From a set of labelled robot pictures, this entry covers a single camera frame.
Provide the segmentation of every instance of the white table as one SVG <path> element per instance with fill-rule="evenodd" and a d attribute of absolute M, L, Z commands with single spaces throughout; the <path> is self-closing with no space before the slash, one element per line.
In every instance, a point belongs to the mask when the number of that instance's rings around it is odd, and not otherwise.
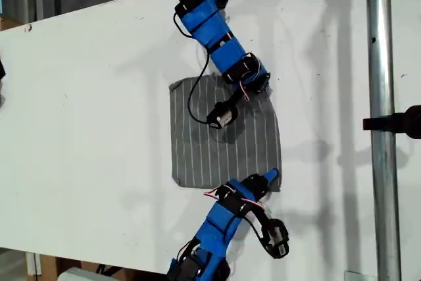
<path fill-rule="evenodd" d="M 421 2 L 393 1 L 396 109 L 421 103 Z M 213 200 L 171 179 L 168 85 L 205 57 L 176 0 L 118 0 L 0 33 L 0 247 L 166 272 Z M 365 0 L 230 0 L 229 25 L 271 71 L 291 253 L 247 226 L 231 280 L 376 274 Z M 421 277 L 421 145 L 397 137 L 403 280 Z"/>

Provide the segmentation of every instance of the electrical wire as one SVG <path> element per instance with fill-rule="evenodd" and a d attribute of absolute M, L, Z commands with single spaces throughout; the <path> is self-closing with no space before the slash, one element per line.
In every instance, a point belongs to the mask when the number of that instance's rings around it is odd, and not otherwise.
<path fill-rule="evenodd" d="M 263 238 L 259 235 L 259 233 L 257 232 L 257 229 L 255 228 L 255 226 L 253 225 L 253 223 L 247 218 L 247 217 L 243 217 L 243 219 L 248 222 L 250 224 L 250 227 L 253 229 L 253 231 L 256 234 L 257 239 L 259 240 L 259 242 L 262 244 L 264 250 L 269 254 L 269 256 L 273 257 L 273 254 L 271 254 L 269 252 L 269 250 L 266 248 L 266 246 L 263 244 Z"/>
<path fill-rule="evenodd" d="M 252 52 L 250 52 L 249 54 L 250 54 L 250 56 L 252 56 L 252 58 L 254 58 L 254 59 L 257 61 L 257 64 L 259 64 L 259 67 L 257 68 L 257 73 L 255 74 L 255 76 L 254 76 L 254 77 L 253 77 L 253 79 L 251 80 L 251 81 L 253 81 L 253 80 L 254 80 L 254 79 L 256 79 L 256 78 L 257 78 L 257 76 L 259 75 L 261 65 L 260 65 L 260 60 L 256 57 L 256 55 L 254 55 Z"/>
<path fill-rule="evenodd" d="M 37 255 L 34 253 L 35 281 L 38 281 Z"/>
<path fill-rule="evenodd" d="M 100 264 L 100 265 L 98 265 L 98 268 L 97 268 L 96 273 L 97 274 L 103 274 L 104 273 L 104 270 L 105 270 L 105 265 Z"/>
<path fill-rule="evenodd" d="M 241 200 L 244 201 L 244 202 L 248 202 L 248 203 L 251 203 L 253 205 L 256 205 L 257 207 L 260 207 L 263 211 L 265 211 L 263 205 L 258 204 L 257 202 L 254 202 L 254 201 L 251 201 L 251 200 L 248 200 L 248 199 L 241 199 Z"/>
<path fill-rule="evenodd" d="M 103 275 L 103 276 L 113 276 L 113 275 L 115 275 L 118 271 L 120 271 L 122 268 L 120 268 L 120 267 L 115 267 L 115 266 L 113 266 L 113 267 L 111 267 L 111 268 L 109 268 L 109 269 L 107 269 L 106 271 L 103 271 L 101 274 Z"/>
<path fill-rule="evenodd" d="M 206 68 L 208 67 L 208 64 L 209 64 L 209 57 L 210 57 L 210 54 L 209 54 L 209 52 L 207 51 L 206 63 L 205 63 L 205 65 L 204 65 L 204 67 L 203 67 L 203 69 L 202 69 L 202 71 L 201 71 L 201 73 L 200 73 L 199 77 L 197 77 L 195 84 L 193 85 L 192 89 L 190 90 L 189 99 L 187 100 L 187 109 L 188 109 L 188 111 L 189 111 L 189 114 L 190 114 L 191 118 L 192 118 L 194 121 L 196 121 L 197 123 L 206 124 L 206 125 L 208 124 L 207 122 L 202 121 L 202 120 L 199 120 L 199 119 L 198 119 L 198 118 L 196 118 L 196 117 L 194 116 L 194 114 L 191 112 L 190 103 L 191 103 L 191 96 L 193 95 L 193 92 L 195 91 L 195 88 L 196 88 L 197 84 L 199 83 L 199 80 L 202 78 L 203 74 L 204 74 L 204 73 L 205 73 L 205 71 L 206 71 Z"/>
<path fill-rule="evenodd" d="M 247 95 L 247 92 L 245 92 L 245 88 L 243 87 L 243 82 L 239 82 L 239 87 L 241 88 L 241 90 L 243 91 L 243 93 L 244 93 L 244 98 L 245 98 L 245 100 L 247 101 L 247 102 L 249 102 L 250 101 L 250 97 L 249 97 L 249 95 Z"/>
<path fill-rule="evenodd" d="M 204 193 L 203 195 L 207 197 L 213 197 L 215 200 L 219 200 L 219 198 L 216 195 L 210 194 L 210 193 Z"/>
<path fill-rule="evenodd" d="M 185 37 L 187 37 L 189 39 L 193 39 L 193 36 L 184 33 L 183 30 L 180 28 L 180 26 L 178 25 L 178 23 L 176 21 L 176 16 L 177 16 L 177 13 L 174 13 L 174 16 L 172 17 L 172 20 L 174 21 L 174 24 L 176 25 L 178 31 L 180 31 L 180 33 L 183 34 Z"/>
<path fill-rule="evenodd" d="M 231 188 L 231 187 L 227 186 L 226 184 L 224 184 L 224 187 L 225 187 L 225 188 L 228 188 L 229 190 L 231 190 L 231 192 L 232 192 L 232 193 L 235 193 L 235 190 L 234 190 L 233 188 Z"/>
<path fill-rule="evenodd" d="M 189 39 L 193 39 L 193 36 L 190 36 L 190 35 L 188 35 L 188 34 L 185 34 L 185 33 L 183 32 L 183 30 L 180 28 L 180 26 L 177 24 L 177 22 L 176 22 L 176 15 L 177 15 L 177 13 L 174 13 L 174 16 L 172 17 L 172 20 L 174 21 L 174 24 L 176 25 L 177 29 L 180 31 L 180 33 L 181 33 L 183 36 L 185 36 L 185 37 L 187 37 L 187 38 L 189 38 Z M 193 113 L 191 112 L 190 103 L 191 103 L 191 96 L 193 95 L 193 92 L 194 92 L 194 90 L 195 90 L 195 88 L 196 88 L 197 84 L 199 83 L 199 80 L 202 78 L 203 74 L 204 74 L 204 73 L 205 73 L 205 71 L 206 71 L 206 68 L 208 67 L 208 64 L 209 64 L 209 58 L 210 58 L 210 57 L 211 57 L 211 55 L 210 55 L 210 54 L 209 54 L 209 52 L 207 51 L 206 63 L 205 63 L 205 65 L 204 65 L 204 67 L 203 67 L 203 69 L 202 69 L 202 71 L 201 71 L 201 73 L 200 73 L 199 77 L 197 77 L 195 84 L 193 85 L 192 89 L 190 90 L 189 100 L 187 101 L 187 109 L 188 109 L 188 111 L 189 111 L 190 117 L 191 117 L 194 121 L 196 121 L 197 123 L 206 124 L 206 125 L 208 124 L 207 122 L 202 121 L 202 120 L 199 120 L 198 118 L 196 118 L 196 117 L 193 115 Z"/>
<path fill-rule="evenodd" d="M 191 242 L 191 240 L 189 240 L 179 251 L 178 251 L 178 253 L 177 253 L 177 261 L 178 261 L 178 259 L 180 258 L 180 253 L 182 252 L 182 250 L 184 249 L 184 248 L 186 248 L 188 245 L 189 245 L 189 243 Z"/>

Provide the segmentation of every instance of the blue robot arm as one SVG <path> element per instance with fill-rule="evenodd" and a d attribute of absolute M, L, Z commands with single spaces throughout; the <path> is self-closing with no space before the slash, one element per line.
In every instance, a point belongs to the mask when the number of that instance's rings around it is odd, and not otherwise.
<path fill-rule="evenodd" d="M 252 225 L 269 255 L 273 258 L 286 256 L 289 238 L 283 222 L 268 218 L 257 204 L 277 176 L 278 170 L 273 169 L 264 176 L 255 174 L 242 182 L 233 179 L 216 188 L 218 201 L 194 238 L 172 260 L 167 274 L 169 281 L 225 281 L 230 275 L 226 251 L 242 219 Z M 245 217 L 248 212 L 253 212 L 260 222 L 262 237 Z"/>
<path fill-rule="evenodd" d="M 224 102 L 215 105 L 206 121 L 196 119 L 191 111 L 190 115 L 199 123 L 208 124 L 212 128 L 223 128 L 231 124 L 238 116 L 236 103 L 249 93 L 259 94 L 268 85 L 270 74 L 261 61 L 252 53 L 247 53 L 226 24 L 220 9 L 224 8 L 228 0 L 179 0 L 176 5 L 174 22 L 178 16 L 184 27 L 191 34 L 183 33 L 187 37 L 196 39 L 207 50 L 209 57 L 229 85 L 237 87 L 235 93 Z M 187 107 L 190 110 L 190 98 Z"/>

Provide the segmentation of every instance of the metal pole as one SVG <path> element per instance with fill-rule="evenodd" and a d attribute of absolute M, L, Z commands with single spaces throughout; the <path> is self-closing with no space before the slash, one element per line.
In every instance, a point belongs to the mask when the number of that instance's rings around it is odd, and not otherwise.
<path fill-rule="evenodd" d="M 390 0 L 367 0 L 371 117 L 395 112 Z M 401 280 L 395 135 L 372 132 L 379 281 Z"/>

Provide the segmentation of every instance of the gray cloth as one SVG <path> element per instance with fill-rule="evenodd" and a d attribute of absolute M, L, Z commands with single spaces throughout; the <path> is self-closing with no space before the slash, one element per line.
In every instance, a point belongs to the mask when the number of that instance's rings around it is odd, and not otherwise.
<path fill-rule="evenodd" d="M 191 119 L 187 100 L 197 78 L 170 85 L 172 177 L 181 187 L 215 188 L 232 178 L 242 181 L 251 174 L 281 171 L 278 119 L 266 93 L 237 104 L 239 116 L 229 126 L 216 130 Z M 199 120 L 227 100 L 234 87 L 221 76 L 207 75 L 191 98 L 191 111 Z M 280 190 L 281 176 L 271 190 Z"/>

